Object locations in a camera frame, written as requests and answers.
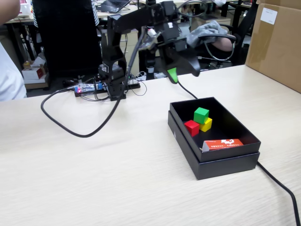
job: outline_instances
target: white table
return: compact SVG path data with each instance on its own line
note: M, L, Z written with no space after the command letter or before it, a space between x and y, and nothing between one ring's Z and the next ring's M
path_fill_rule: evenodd
M131 12L134 12L134 11L137 10L137 6L135 6L135 5L127 5L126 8L123 9L123 10L121 10L121 11L119 11L116 14L125 15L125 14L131 13ZM104 13L104 12L100 12L100 11L97 12L98 18L106 18L107 16L112 16L112 15L114 15L114 14L112 14L112 13ZM29 19L18 19L18 18L15 18L13 20L10 20L10 21L6 22L6 24L24 23L24 22L33 22L33 15L30 15Z
M168 1L168 0L156 0L156 3L161 3L163 1ZM186 2L187 0L173 0L173 1L177 6L179 6L182 3ZM233 2L233 1L237 1L237 0L226 0L226 2ZM139 0L139 2L145 4L146 0ZM213 1L210 1L210 0L204 0L204 2L213 3Z
M301 94L246 66L179 80L199 98L214 96L261 140L260 162L300 209ZM145 84L144 96L129 91L86 139L43 114L45 96L0 103L0 225L295 225L290 196L258 167L197 181L167 124L169 103L192 97L168 79ZM45 109L86 134L114 104L70 92Z

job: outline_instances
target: small red box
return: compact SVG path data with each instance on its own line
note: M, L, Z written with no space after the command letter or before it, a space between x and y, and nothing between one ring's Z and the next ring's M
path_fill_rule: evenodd
M238 139L230 140L205 140L203 143L203 152L224 149L230 147L242 146L243 143Z
M184 125L186 126L186 128L188 129L189 133L192 136L195 136L195 135L198 134L198 132L199 132L199 124L196 123L195 121L190 120L190 121L184 123Z

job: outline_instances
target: open box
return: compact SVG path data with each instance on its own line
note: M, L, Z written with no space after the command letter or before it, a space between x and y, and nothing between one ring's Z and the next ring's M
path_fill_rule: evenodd
M191 136L184 123L193 120L198 107L209 110L213 120L207 132ZM211 178L255 168L261 142L214 97L170 104L168 125L197 179ZM205 140L239 139L244 145L202 152Z

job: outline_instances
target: person's arm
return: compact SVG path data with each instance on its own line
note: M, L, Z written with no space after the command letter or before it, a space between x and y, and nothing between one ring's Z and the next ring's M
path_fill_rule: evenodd
M12 20L20 13L20 0L0 0L0 25Z

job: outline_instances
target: black robotic arm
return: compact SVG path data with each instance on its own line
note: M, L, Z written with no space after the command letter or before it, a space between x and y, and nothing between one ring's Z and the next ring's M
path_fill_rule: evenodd
M172 83L177 83L176 69L182 68L185 73L198 76L200 66L194 49L187 45L186 38L179 39L180 32L177 21L179 15L173 1L164 1L152 6L145 6L132 13L108 17L108 43L102 44L103 64L99 66L99 79L108 84L111 97L119 97L125 81L127 62L120 49L121 35L130 33L132 29L149 28L149 36L156 38L155 44L148 50L155 53L159 50L163 73Z

